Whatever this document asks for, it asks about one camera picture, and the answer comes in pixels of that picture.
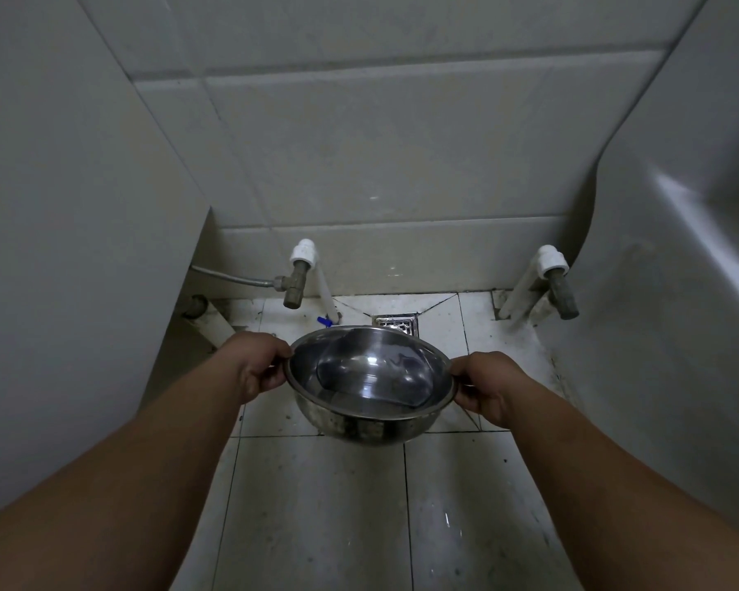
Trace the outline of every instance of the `person's right arm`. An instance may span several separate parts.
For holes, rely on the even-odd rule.
[[[456,401],[512,431],[572,566],[594,589],[739,589],[739,532],[500,352],[457,358]]]

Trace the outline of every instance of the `tiled wall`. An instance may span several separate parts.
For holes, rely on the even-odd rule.
[[[213,206],[197,261],[309,237],[369,294],[513,285],[701,0],[81,2]]]

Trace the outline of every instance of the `bowl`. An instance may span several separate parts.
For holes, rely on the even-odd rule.
[[[325,328],[299,338],[292,349],[285,377],[298,408],[324,434],[342,440],[412,440],[433,425],[457,390],[446,355],[391,328]]]

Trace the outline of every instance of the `floor drain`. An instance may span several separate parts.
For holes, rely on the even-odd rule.
[[[408,336],[418,338],[418,316],[415,313],[404,315],[375,315],[372,318],[372,325],[378,325],[382,328],[399,329]]]

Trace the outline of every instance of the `hand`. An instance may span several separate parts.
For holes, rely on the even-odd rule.
[[[507,392],[530,378],[502,352],[472,352],[452,361],[459,388],[454,401],[493,425],[508,427]]]
[[[212,361],[237,376],[241,404],[254,400],[260,392],[273,390],[285,382],[282,360],[292,351],[283,339],[271,334],[239,332],[225,342]]]

